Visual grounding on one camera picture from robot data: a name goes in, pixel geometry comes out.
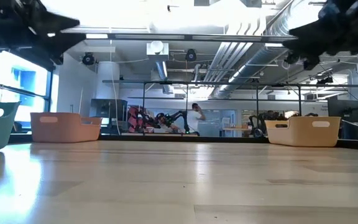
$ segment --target white shirt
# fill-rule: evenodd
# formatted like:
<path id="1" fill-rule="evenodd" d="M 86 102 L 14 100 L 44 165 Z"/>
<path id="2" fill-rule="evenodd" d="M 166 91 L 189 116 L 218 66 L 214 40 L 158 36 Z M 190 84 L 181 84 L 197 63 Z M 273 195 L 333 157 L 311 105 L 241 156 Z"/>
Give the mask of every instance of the white shirt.
<path id="1" fill-rule="evenodd" d="M 198 121 L 201 118 L 201 114 L 197 111 L 191 110 L 187 112 L 187 125 L 190 128 L 190 132 L 198 132 Z"/>

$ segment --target computer screen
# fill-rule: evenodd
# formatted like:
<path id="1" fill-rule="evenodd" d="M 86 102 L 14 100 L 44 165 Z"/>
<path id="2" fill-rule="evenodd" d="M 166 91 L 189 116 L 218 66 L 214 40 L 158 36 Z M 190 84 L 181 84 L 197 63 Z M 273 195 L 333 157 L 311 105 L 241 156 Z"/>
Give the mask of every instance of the computer screen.
<path id="1" fill-rule="evenodd" d="M 340 116 L 348 122 L 358 122 L 357 100 L 328 100 L 328 115 Z"/>

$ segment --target pink basket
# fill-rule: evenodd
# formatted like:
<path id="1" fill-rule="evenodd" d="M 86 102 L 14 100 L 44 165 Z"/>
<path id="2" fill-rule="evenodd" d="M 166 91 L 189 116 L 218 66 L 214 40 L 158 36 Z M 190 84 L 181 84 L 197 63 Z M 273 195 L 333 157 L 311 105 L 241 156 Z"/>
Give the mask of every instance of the pink basket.
<path id="1" fill-rule="evenodd" d="M 75 113 L 31 113 L 34 142 L 73 143 L 99 138 L 101 118 L 81 118 Z"/>

